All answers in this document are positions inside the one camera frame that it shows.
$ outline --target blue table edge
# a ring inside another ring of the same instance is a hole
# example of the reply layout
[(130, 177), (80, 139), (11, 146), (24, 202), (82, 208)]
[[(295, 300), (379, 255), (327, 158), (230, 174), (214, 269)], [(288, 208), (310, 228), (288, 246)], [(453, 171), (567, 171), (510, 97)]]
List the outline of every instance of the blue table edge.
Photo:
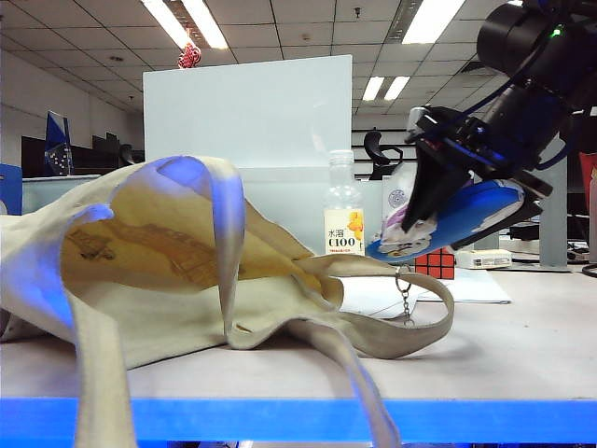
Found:
[[(597, 400), (387, 399), (404, 442), (595, 443)], [(355, 399), (132, 399), (145, 441), (369, 441)], [(76, 399), (1, 398), (0, 441), (70, 439)]]

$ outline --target bag strap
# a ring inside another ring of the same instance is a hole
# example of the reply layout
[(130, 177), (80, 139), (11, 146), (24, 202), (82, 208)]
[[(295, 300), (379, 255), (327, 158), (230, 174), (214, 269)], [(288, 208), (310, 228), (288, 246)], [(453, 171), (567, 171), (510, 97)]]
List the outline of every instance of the bag strap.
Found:
[(353, 385), (371, 430), (376, 448), (401, 448), (396, 424), (383, 405), (380, 392), (353, 349), (351, 342), (339, 330), (324, 322), (293, 320), (286, 324), (288, 331), (340, 364)]

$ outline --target blue object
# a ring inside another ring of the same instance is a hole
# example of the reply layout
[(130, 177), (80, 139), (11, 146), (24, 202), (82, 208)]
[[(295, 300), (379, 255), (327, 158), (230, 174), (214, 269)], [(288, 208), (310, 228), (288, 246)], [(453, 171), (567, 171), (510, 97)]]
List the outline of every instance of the blue object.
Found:
[(368, 256), (387, 263), (400, 263), (428, 254), (451, 245), (489, 227), (488, 217), (504, 213), (507, 209), (522, 204), (521, 190), (499, 180), (488, 180), (465, 187), (454, 194), (446, 206), (437, 213), (437, 228), (431, 233), (429, 245), (409, 255), (382, 253), (378, 249), (381, 240), (376, 240), (366, 248)]
[(73, 172), (68, 120), (55, 112), (49, 111), (46, 120), (44, 175), (71, 175)]
[[(384, 403), (404, 442), (597, 441), (597, 401), (592, 399)], [(142, 441), (369, 441), (371, 437), (356, 399), (132, 399), (132, 411)], [(1, 398), (0, 446), (28, 447), (31, 439), (69, 440), (75, 421), (76, 399)]]
[(20, 166), (0, 163), (0, 202), (0, 213), (21, 214), (22, 171)]

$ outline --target metal chain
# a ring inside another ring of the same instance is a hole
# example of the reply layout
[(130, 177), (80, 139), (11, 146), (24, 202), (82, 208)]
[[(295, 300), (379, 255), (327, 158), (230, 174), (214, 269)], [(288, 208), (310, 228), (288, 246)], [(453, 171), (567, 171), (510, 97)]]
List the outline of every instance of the metal chain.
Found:
[(407, 287), (405, 287), (404, 289), (400, 286), (400, 271), (403, 267), (406, 267), (410, 272), (410, 266), (408, 264), (402, 264), (402, 265), (398, 266), (398, 269), (396, 269), (396, 275), (395, 275), (396, 288), (398, 289), (398, 291), (400, 292), (400, 295), (402, 296), (402, 306), (404, 306), (404, 316), (406, 317), (404, 324), (405, 325), (407, 325), (407, 324), (414, 325), (414, 320), (410, 317), (410, 305), (409, 305), (409, 291), (410, 291), (410, 287), (412, 286), (412, 283), (409, 283), (409, 285)]

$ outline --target canvas tote bag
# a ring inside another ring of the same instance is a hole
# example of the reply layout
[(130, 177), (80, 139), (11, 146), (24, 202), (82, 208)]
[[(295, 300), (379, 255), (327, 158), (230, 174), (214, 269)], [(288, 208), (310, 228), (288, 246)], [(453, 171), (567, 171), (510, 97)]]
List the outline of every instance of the canvas tote bag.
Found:
[(400, 438), (356, 351), (395, 358), (445, 335), (450, 292), (417, 273), (446, 315), (431, 325), (340, 312), (342, 276), (392, 276), (359, 256), (314, 257), (243, 198), (234, 167), (171, 157), (119, 169), (23, 217), (1, 217), (1, 306), (73, 343), (77, 448), (134, 447), (126, 370), (289, 332), (339, 362), (378, 447)]

